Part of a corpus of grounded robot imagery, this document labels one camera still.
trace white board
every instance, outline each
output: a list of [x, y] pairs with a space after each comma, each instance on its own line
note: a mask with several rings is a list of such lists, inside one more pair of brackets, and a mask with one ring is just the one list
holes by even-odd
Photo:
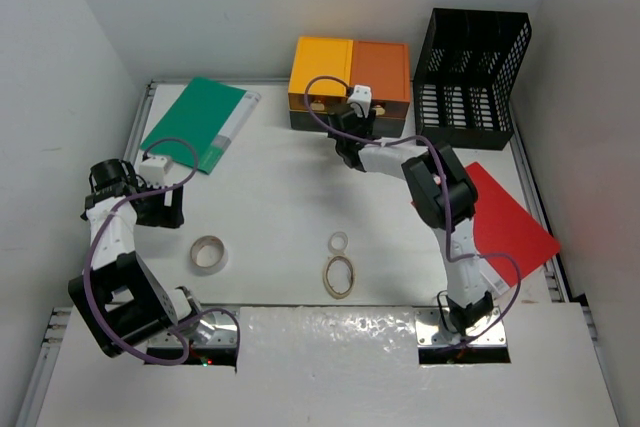
[[[184, 87], [158, 86], [145, 136]], [[137, 251], [165, 288], [185, 285], [217, 304], [433, 305], [446, 288], [442, 256], [410, 204], [406, 183], [350, 170], [326, 135], [291, 130], [285, 85], [242, 87], [262, 100], [211, 175], [199, 173], [185, 187], [184, 225], [136, 228]], [[413, 123], [407, 124], [412, 131]], [[457, 152], [464, 165], [480, 162], [524, 205], [508, 146]], [[176, 165], [171, 181], [187, 173]], [[347, 233], [347, 255], [356, 269], [353, 291], [341, 301], [322, 283], [335, 231]], [[202, 275], [188, 255], [204, 235], [219, 237], [229, 249], [227, 266], [213, 275]], [[521, 295], [550, 301], [540, 269], [525, 280]]]

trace green folder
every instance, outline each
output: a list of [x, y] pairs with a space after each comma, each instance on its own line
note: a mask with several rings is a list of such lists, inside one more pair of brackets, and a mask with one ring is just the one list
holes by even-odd
[[[167, 138], [182, 139], [198, 153], [198, 170], [210, 174], [260, 100], [255, 92], [194, 78], [140, 146]], [[177, 142], [165, 142], [152, 152], [193, 167], [193, 156]]]

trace black plastic crate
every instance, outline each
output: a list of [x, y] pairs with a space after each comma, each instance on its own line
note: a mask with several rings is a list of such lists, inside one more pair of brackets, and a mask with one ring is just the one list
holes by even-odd
[[503, 149], [530, 39], [526, 13], [434, 9], [413, 81], [416, 132], [454, 147]]

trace white table surface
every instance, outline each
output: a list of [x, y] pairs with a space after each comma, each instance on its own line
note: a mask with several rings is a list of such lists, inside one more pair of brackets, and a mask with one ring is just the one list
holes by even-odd
[[[158, 85], [144, 137], [184, 87]], [[262, 100], [211, 175], [198, 173], [186, 185], [185, 224], [136, 227], [136, 249], [165, 288], [185, 285], [216, 304], [432, 305], [446, 288], [444, 267], [406, 183], [350, 170], [325, 134], [291, 130], [285, 84], [240, 87]], [[405, 132], [413, 131], [410, 112]], [[464, 165], [482, 164], [525, 206], [508, 145], [501, 152], [456, 152]], [[176, 165], [170, 180], [187, 173]], [[347, 255], [356, 268], [344, 300], [330, 297], [321, 277], [335, 231], [349, 236]], [[202, 275], [189, 259], [191, 244], [203, 235], [221, 238], [229, 249], [227, 266], [213, 275]], [[541, 269], [525, 279], [520, 301], [550, 302]]]
[[240, 309], [238, 373], [106, 357], [74, 312], [39, 427], [615, 427], [578, 304], [518, 304], [510, 364], [420, 367], [403, 307]]

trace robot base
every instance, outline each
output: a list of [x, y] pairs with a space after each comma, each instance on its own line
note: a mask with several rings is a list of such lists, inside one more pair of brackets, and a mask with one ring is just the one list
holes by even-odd
[[[449, 309], [443, 307], [442, 310], [446, 319]], [[467, 329], [467, 335], [474, 336], [481, 333], [496, 320], [498, 315], [500, 311], [496, 307], [490, 316]], [[445, 350], [446, 347], [458, 343], [460, 336], [446, 331], [438, 307], [427, 307], [416, 309], [416, 336], [418, 358], [422, 365], [508, 364], [511, 362], [502, 322], [463, 349]]]
[[[213, 305], [203, 305], [206, 310]], [[225, 307], [236, 319], [237, 308]], [[188, 334], [191, 349], [183, 365], [226, 365], [236, 367], [238, 330], [230, 317], [220, 312], [205, 315]], [[164, 359], [177, 359], [182, 354], [182, 345], [168, 332], [149, 339], [147, 354]]]

